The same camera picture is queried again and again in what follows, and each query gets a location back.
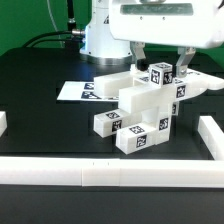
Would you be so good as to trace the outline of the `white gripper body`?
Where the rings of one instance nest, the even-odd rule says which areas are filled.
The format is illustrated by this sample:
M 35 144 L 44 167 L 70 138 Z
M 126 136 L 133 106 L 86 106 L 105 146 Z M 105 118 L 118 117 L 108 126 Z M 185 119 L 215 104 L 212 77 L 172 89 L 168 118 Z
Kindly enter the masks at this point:
M 109 0 L 115 39 L 195 48 L 224 43 L 224 0 Z

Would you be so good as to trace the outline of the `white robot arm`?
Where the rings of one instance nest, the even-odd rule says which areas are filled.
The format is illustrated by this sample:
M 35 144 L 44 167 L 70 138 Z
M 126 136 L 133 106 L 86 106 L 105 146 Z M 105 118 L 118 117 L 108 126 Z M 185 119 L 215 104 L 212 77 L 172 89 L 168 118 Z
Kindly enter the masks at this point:
M 175 75 L 184 77 L 195 51 L 224 44 L 224 0 L 92 0 L 82 57 L 147 67 L 146 43 L 178 48 Z

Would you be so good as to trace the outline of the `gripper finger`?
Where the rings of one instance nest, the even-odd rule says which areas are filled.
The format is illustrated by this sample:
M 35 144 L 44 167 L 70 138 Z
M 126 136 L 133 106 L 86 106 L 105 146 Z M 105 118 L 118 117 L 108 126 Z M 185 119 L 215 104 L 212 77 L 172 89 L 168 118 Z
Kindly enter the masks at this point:
M 148 68 L 146 56 L 144 53 L 145 44 L 143 42 L 131 42 L 130 49 L 135 62 L 135 67 L 140 71 L 146 71 Z
M 184 78 L 187 75 L 188 65 L 196 53 L 194 47 L 179 47 L 178 55 L 179 59 L 176 63 L 176 76 L 178 78 Z

